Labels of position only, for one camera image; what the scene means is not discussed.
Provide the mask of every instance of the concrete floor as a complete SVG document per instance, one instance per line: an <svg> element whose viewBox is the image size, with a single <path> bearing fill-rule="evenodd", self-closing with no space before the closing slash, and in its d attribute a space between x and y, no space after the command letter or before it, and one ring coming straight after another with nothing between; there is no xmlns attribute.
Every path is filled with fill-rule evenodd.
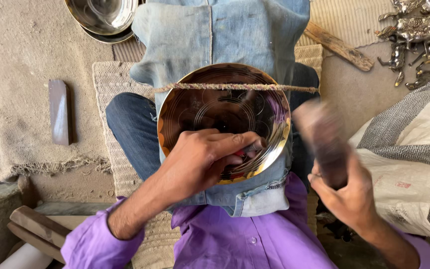
<svg viewBox="0 0 430 269"><path fill-rule="evenodd" d="M379 43L359 48L372 59L380 56L383 60L390 58L389 43ZM407 62L416 56L408 55ZM401 85L394 87L397 73L380 66L376 61L369 72L362 72L336 56L325 58L322 66L321 94L341 115L344 131L351 137L364 123L395 104L409 93ZM405 68L404 82L414 82L414 68ZM52 178L31 176L31 183L37 192L38 199L47 202L113 202L115 199L110 190L114 190L111 175L91 172L90 167L55 175ZM318 226L318 238L328 252L329 257L341 269L380 269L386 268L382 259L361 238L345 243L335 240L329 231Z"/></svg>

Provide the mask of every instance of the twisted rope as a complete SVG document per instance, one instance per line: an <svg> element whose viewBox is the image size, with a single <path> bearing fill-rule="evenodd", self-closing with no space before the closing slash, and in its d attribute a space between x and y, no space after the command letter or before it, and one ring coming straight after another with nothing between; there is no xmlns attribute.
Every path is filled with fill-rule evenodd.
<svg viewBox="0 0 430 269"><path fill-rule="evenodd" d="M275 84L209 84L209 83L170 83L162 88L155 89L155 92L165 92L171 89L244 89L244 90L289 90L318 92L314 87L298 87Z"/></svg>

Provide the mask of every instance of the metal bowl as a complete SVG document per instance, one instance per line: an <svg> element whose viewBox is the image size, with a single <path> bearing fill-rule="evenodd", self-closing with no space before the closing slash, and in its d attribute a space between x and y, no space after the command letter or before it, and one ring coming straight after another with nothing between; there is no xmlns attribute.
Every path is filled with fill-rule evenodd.
<svg viewBox="0 0 430 269"><path fill-rule="evenodd" d="M113 35L126 30L134 20L138 0L64 0L71 15L95 34Z"/></svg>
<svg viewBox="0 0 430 269"><path fill-rule="evenodd" d="M263 71L242 64L215 64L195 70L181 83L276 84ZM222 133L254 131L268 146L253 158L225 168L218 184L249 179L268 168L281 154L290 131L290 107L283 91L171 89L165 98L157 131L168 156L183 131L217 128Z"/></svg>
<svg viewBox="0 0 430 269"><path fill-rule="evenodd" d="M117 44L120 42L124 42L125 40L129 40L134 36L134 32L130 27L128 27L127 29L125 29L124 31L118 34L111 34L111 35L95 34L82 26L81 28L82 30L84 30L86 34L88 34L93 39L106 44Z"/></svg>

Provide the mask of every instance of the blurred hand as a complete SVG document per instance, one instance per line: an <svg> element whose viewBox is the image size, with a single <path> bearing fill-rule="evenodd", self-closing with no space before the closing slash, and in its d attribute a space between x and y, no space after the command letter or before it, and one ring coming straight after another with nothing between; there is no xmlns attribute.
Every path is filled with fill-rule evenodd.
<svg viewBox="0 0 430 269"><path fill-rule="evenodd" d="M334 216L357 233L362 233L377 225L381 218L376 213L374 205L371 175L360 164L356 153L352 150L348 158L347 174L348 185L335 191L323 182L318 163L315 161L308 180Z"/></svg>
<svg viewBox="0 0 430 269"><path fill-rule="evenodd" d="M215 185L225 166L243 162L233 153L253 143L261 149L265 146L262 141L254 132L182 132L164 163L144 184L156 185L157 192L171 205Z"/></svg>

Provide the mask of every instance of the fringe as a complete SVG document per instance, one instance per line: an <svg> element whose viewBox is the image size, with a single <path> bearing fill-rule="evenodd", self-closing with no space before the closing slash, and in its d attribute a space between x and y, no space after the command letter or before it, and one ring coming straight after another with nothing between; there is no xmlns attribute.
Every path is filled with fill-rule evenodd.
<svg viewBox="0 0 430 269"><path fill-rule="evenodd" d="M95 165L96 167L91 169L100 173L111 174L111 164L108 158L96 157L87 158L83 155L75 155L66 161L62 162L46 162L46 163L30 163L30 164L19 164L11 166L9 170L9 175L5 178L14 177L17 175L44 175L46 177L51 177L56 173L65 173L69 169L76 169L82 166Z"/></svg>

